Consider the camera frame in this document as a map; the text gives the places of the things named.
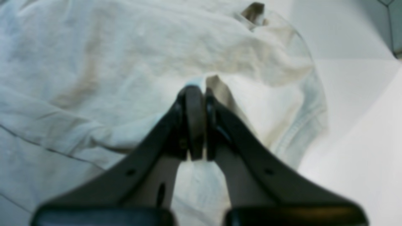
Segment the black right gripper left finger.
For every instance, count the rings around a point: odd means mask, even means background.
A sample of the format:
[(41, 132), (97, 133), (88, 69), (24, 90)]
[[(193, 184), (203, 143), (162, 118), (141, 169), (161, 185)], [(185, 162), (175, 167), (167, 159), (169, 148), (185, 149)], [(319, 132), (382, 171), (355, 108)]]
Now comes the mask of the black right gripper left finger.
[(178, 167), (203, 157), (204, 98), (186, 86), (135, 150), (95, 179), (42, 204), (32, 226), (175, 226)]

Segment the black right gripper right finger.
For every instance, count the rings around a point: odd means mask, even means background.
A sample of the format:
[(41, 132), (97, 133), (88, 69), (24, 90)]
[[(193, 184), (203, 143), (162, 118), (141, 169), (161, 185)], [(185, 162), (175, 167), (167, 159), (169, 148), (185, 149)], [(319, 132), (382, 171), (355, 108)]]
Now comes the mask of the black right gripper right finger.
[(205, 94), (207, 159), (225, 176), (224, 226), (368, 226), (355, 202), (318, 186), (269, 152), (245, 124)]

